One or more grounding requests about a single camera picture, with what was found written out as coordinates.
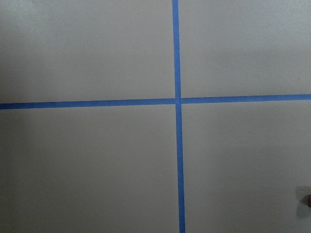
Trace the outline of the red strawberry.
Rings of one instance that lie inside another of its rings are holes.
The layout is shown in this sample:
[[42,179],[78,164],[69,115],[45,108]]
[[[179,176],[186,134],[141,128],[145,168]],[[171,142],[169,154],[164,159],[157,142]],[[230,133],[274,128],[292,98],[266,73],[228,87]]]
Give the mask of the red strawberry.
[[307,204],[308,207],[311,208],[311,195],[308,195]]

